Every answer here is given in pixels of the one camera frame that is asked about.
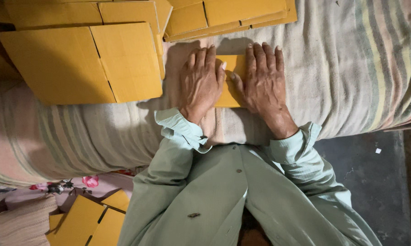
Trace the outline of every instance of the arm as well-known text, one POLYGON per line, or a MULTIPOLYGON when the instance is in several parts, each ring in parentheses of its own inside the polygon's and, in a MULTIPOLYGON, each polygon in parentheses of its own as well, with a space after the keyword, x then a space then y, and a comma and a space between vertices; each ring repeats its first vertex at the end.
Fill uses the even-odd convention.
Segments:
POLYGON ((298 128, 286 106, 283 53, 268 44, 246 49, 246 81, 232 75, 252 113, 258 113, 273 133, 266 148, 271 160, 342 234, 358 245, 380 245, 366 222, 351 208, 351 193, 336 182, 332 166, 313 148, 321 127, 298 128))
POLYGON ((193 150, 205 153, 198 126, 222 92, 223 64, 215 70, 216 49, 194 50, 181 72, 181 107, 155 113, 164 139, 147 170, 133 178, 134 189, 119 236, 119 246, 137 245, 152 223, 186 187, 193 150))

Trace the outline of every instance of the bed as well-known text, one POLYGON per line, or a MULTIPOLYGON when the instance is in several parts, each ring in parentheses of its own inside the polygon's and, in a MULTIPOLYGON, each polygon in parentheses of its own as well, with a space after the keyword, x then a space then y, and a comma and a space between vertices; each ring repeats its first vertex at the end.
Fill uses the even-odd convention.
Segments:
MULTIPOLYGON (((189 42, 164 43, 164 94, 140 102, 44 106, 20 83, 0 93, 0 185, 25 187, 148 165, 162 139, 154 110, 177 106, 178 71, 196 47, 243 54, 280 45, 287 104, 298 125, 332 138, 411 123, 411 0, 296 0, 299 20, 189 42)), ((211 109, 208 144, 266 144, 246 109, 211 109)))

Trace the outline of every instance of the gray floor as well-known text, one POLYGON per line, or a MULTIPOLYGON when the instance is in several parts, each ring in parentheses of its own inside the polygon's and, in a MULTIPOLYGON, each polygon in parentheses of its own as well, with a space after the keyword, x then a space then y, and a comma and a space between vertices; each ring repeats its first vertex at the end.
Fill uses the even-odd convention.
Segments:
POLYGON ((403 132, 376 132, 315 143, 336 181, 351 191, 353 208, 384 246, 411 245, 403 132), (376 154, 376 148, 382 149, 376 154))

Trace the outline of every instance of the light green shirt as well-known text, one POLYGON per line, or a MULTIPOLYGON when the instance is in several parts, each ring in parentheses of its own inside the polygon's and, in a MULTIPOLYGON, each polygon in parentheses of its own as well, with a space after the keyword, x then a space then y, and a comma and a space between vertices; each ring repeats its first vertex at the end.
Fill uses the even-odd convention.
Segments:
POLYGON ((178 109, 155 118, 165 138, 133 179, 119 246, 237 245, 244 206, 273 245, 381 245, 312 147, 320 126, 307 123, 268 147, 207 150, 201 128, 178 109))

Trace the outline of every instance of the person's left hand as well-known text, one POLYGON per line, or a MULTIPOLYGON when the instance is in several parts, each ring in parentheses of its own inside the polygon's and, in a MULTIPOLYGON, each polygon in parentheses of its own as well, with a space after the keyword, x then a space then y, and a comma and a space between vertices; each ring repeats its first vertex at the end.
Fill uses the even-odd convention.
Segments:
POLYGON ((193 50, 181 70, 180 113, 199 125, 222 93, 226 63, 216 69, 216 48, 193 50))

